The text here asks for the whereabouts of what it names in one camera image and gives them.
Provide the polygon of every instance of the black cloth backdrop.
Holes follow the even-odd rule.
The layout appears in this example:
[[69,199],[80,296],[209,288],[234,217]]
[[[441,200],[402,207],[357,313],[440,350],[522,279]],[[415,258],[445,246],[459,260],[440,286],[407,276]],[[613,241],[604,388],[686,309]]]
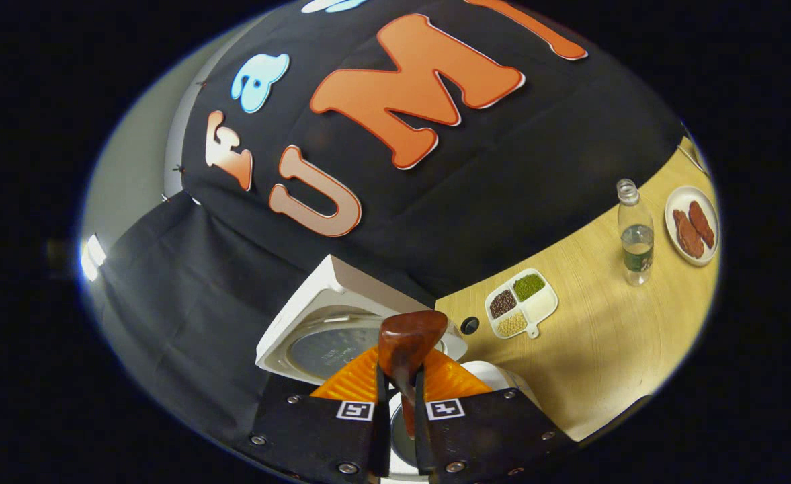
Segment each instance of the black cloth backdrop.
[[[612,208],[616,181],[643,184],[683,134],[677,116],[638,77],[540,15],[531,13],[589,58],[558,58],[510,19],[461,0],[367,2],[337,15],[300,13],[304,3],[272,12],[215,65],[183,142],[188,193],[134,224],[90,288],[98,324],[131,376],[220,443],[251,427],[270,377],[254,365],[257,342],[327,254],[432,307]],[[490,108],[471,110],[444,79],[462,123],[401,116],[414,128],[435,129],[440,142],[416,167],[399,171],[389,148],[361,126],[342,114],[312,113],[308,104],[331,71],[394,69],[376,32],[406,13],[423,13],[527,81]],[[288,53],[290,68],[264,107],[246,114],[231,99],[230,83],[257,53]],[[249,192],[204,162],[213,110],[238,132],[238,151],[253,151]],[[275,183],[321,212],[334,209],[317,191],[278,175],[289,144],[359,197],[362,221],[351,233],[323,237],[269,210]]]

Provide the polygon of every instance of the metal screw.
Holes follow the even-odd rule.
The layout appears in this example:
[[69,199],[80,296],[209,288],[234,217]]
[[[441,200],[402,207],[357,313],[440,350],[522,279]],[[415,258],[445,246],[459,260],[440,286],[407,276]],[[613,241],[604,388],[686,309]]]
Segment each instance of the metal screw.
[[446,466],[446,472],[454,473],[463,471],[466,468],[463,462],[451,462],[449,465]]
[[359,468],[350,462],[343,462],[339,465],[339,472],[342,474],[356,474],[359,472]]

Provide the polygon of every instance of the light wood tabletop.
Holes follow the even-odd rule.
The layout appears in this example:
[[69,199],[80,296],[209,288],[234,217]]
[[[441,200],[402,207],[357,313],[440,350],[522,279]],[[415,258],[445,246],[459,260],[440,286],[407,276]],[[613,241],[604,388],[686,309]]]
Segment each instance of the light wood tabletop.
[[[696,157],[688,138],[680,144]],[[476,316],[481,322],[476,333],[463,336],[468,352],[459,361],[487,361],[523,377],[543,412],[577,441],[655,393],[702,330],[718,282],[722,227],[714,258],[702,267],[684,260],[667,232],[665,203],[683,185],[702,190],[720,214],[711,181],[677,149],[638,187],[655,231],[651,278],[643,286],[624,278],[617,205],[520,264],[438,300],[435,309],[452,321]],[[609,197],[614,190],[608,187]],[[490,328],[485,298],[527,268],[545,276],[558,307],[540,322],[539,337],[500,339]]]

